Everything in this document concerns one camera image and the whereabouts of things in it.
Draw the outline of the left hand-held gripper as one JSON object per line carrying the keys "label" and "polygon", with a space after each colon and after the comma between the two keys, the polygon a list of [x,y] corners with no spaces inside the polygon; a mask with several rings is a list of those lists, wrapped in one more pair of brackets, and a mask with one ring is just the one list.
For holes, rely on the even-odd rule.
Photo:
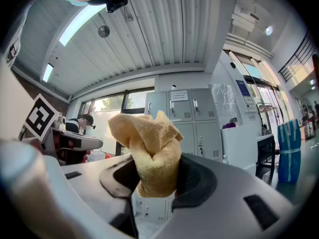
{"label": "left hand-held gripper", "polygon": [[85,118],[66,119],[42,94],[34,99],[34,106],[24,126],[34,138],[31,144],[45,155],[55,157],[61,165],[85,163],[88,151],[100,149],[103,141],[79,134],[88,125]]}

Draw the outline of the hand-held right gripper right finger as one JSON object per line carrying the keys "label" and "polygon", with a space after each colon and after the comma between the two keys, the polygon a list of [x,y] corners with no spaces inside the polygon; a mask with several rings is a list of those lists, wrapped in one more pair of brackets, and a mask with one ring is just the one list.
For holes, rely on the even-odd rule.
{"label": "hand-held right gripper right finger", "polygon": [[294,215],[292,203],[247,171],[183,154],[172,217],[157,239],[273,239]]}

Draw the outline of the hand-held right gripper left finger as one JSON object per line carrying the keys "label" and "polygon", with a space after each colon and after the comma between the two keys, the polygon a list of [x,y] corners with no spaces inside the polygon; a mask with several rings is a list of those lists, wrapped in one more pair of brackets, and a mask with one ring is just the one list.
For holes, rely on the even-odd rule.
{"label": "hand-held right gripper left finger", "polygon": [[139,182],[130,154],[63,166],[64,174],[79,172],[69,183],[88,207],[115,232],[138,238],[132,194]]}

